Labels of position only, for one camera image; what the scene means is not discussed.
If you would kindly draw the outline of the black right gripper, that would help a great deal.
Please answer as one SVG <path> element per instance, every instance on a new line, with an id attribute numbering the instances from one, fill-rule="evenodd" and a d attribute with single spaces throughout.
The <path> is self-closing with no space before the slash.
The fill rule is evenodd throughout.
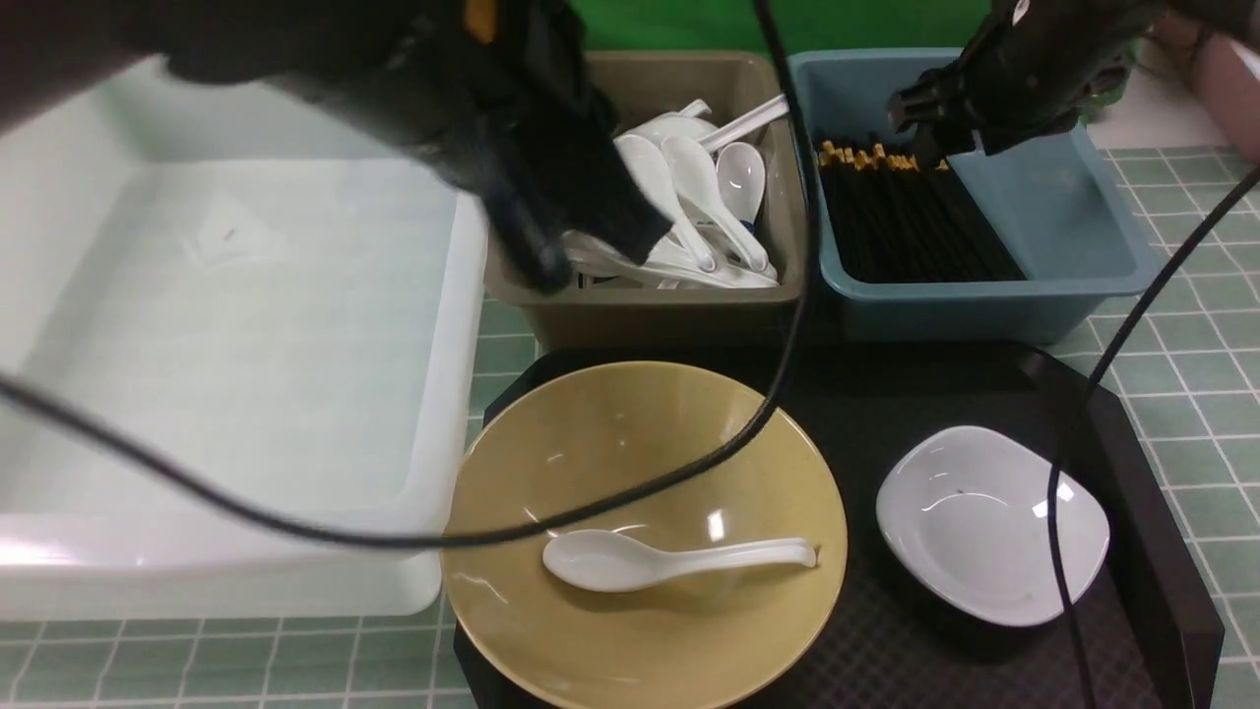
<path id="1" fill-rule="evenodd" d="M 888 120 L 931 165 L 1070 133 L 1124 87 L 1152 19 L 1150 1 L 994 1 L 958 59 L 891 94 Z"/>

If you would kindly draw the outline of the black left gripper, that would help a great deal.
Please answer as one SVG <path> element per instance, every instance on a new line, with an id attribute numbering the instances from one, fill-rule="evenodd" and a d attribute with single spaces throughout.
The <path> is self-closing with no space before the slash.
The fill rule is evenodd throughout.
<path id="1" fill-rule="evenodd" d="M 566 1 L 171 1 L 168 67 L 266 84 L 432 167 L 484 207 L 528 288 L 573 275 L 571 232 L 640 264 L 672 220 L 612 140 Z"/>

